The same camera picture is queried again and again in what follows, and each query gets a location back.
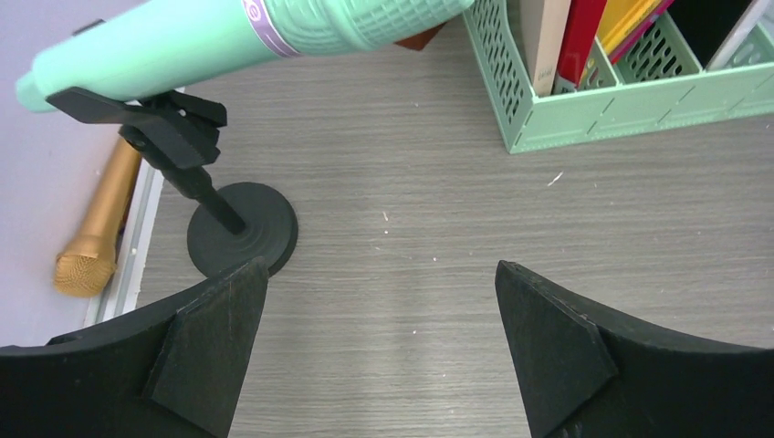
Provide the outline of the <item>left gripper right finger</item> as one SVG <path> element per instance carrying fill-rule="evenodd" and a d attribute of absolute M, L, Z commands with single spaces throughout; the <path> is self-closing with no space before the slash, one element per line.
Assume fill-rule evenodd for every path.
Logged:
<path fill-rule="evenodd" d="M 534 437 L 770 437 L 773 352 L 664 328 L 514 262 L 495 288 Z"/>

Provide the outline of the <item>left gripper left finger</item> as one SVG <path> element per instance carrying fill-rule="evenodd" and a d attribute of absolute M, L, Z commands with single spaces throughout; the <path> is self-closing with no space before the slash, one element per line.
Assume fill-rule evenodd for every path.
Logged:
<path fill-rule="evenodd" d="M 37 347 L 1 350 L 4 437 L 226 437 L 267 296 L 254 258 Z"/>

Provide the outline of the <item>yellow book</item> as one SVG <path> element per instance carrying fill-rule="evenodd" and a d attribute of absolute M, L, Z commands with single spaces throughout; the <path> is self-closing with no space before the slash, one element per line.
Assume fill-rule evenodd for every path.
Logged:
<path fill-rule="evenodd" d="M 597 30 L 605 54 L 611 56 L 659 4 L 658 0 L 608 0 Z"/>

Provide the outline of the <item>black book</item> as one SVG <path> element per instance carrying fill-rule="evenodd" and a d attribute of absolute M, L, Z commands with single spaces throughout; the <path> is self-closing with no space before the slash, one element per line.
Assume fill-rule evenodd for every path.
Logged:
<path fill-rule="evenodd" d="M 702 68 L 715 71 L 772 5 L 768 0 L 675 0 L 667 11 Z"/>

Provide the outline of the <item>black microphone stand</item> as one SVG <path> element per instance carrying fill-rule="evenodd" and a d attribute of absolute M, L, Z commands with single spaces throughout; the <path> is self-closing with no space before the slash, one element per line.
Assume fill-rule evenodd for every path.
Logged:
<path fill-rule="evenodd" d="M 120 136 L 185 198 L 198 207 L 186 243 L 193 265 L 206 277 L 263 258 L 270 275 L 292 256 L 298 219 L 288 199 L 258 182 L 215 188 L 206 166 L 220 151 L 227 124 L 223 104 L 170 90 L 135 104 L 71 87 L 46 98 L 48 104 L 85 124 L 117 124 Z"/>

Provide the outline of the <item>green file organizer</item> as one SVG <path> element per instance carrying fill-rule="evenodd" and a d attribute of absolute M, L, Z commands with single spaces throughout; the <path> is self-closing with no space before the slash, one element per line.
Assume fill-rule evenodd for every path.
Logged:
<path fill-rule="evenodd" d="M 539 97 L 514 40 L 507 4 L 463 14 L 509 153 L 670 130 L 773 111 L 773 35 L 756 25 L 725 68 L 705 71 L 669 15 L 613 65 L 600 44 L 580 89 Z"/>

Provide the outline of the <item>mint green microphone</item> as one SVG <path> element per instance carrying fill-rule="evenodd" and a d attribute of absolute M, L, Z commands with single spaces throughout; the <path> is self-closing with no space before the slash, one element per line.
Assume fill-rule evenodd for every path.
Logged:
<path fill-rule="evenodd" d="M 79 87 L 144 99 L 281 58 L 372 51 L 462 14 L 467 1 L 149 1 L 40 51 L 16 81 L 27 110 Z"/>

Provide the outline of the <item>red notebook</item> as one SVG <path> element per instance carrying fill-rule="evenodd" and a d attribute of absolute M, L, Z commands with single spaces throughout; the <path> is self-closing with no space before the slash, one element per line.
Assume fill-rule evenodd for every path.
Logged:
<path fill-rule="evenodd" d="M 595 0 L 518 3 L 523 54 L 538 96 L 579 88 L 605 6 Z"/>

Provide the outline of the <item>brown round object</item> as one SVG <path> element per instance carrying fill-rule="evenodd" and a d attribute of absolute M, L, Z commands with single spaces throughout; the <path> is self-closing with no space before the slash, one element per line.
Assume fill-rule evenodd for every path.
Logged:
<path fill-rule="evenodd" d="M 420 34 L 396 41 L 395 45 L 414 51 L 422 51 L 444 26 L 445 23 L 442 23 L 438 26 L 425 30 Z"/>

